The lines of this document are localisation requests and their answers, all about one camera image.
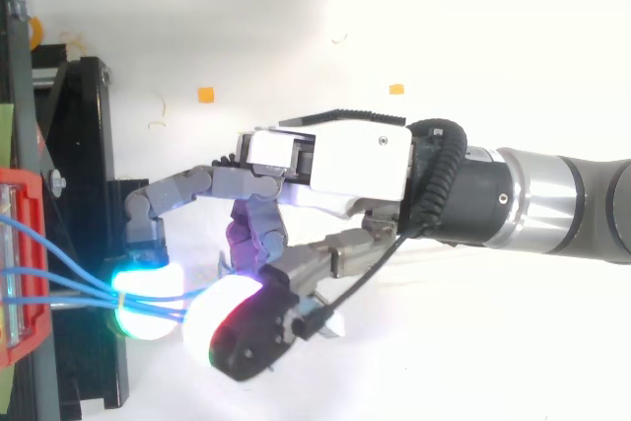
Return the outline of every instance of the robotic hand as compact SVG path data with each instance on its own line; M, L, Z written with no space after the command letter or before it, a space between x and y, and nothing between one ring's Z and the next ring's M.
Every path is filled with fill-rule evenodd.
M631 262L631 161L467 147L447 120L404 125L348 110L287 120L242 135L231 160L128 196L129 256L143 265L168 263L162 214L196 196L235 200L227 237L239 275L191 304L193 355L238 381L259 374L321 330L407 238ZM287 246L278 203L365 216L361 229ZM354 275L331 303L316 291ZM209 314L222 292L230 302Z

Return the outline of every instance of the white wall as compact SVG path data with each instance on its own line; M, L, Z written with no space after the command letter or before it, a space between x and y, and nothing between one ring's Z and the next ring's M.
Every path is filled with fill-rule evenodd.
M336 107L451 118L488 147L631 156L629 0L35 4L49 42L81 34L113 70L119 177L210 163L239 131ZM391 83L405 96L389 96ZM200 86L215 87L215 104L197 103ZM168 217L172 256L202 270L191 286L214 271L229 212L205 201ZM340 226L287 217L295 242ZM108 413L85 403L85 419L631 418L631 269L420 248L346 305L346 339L299 344L250 384L197 369L178 334L129 341L130 399Z

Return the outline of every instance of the glowing fingertip sensor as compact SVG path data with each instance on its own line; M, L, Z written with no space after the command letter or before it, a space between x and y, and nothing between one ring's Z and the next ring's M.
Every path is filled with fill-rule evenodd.
M119 292L143 296L181 295L184 291L184 275L176 263L152 269L119 270L114 273L111 286ZM183 307L183 301L147 304L176 310ZM128 337L142 340L160 339L173 332L177 326L174 320L142 315L127 308L114 311L114 322Z

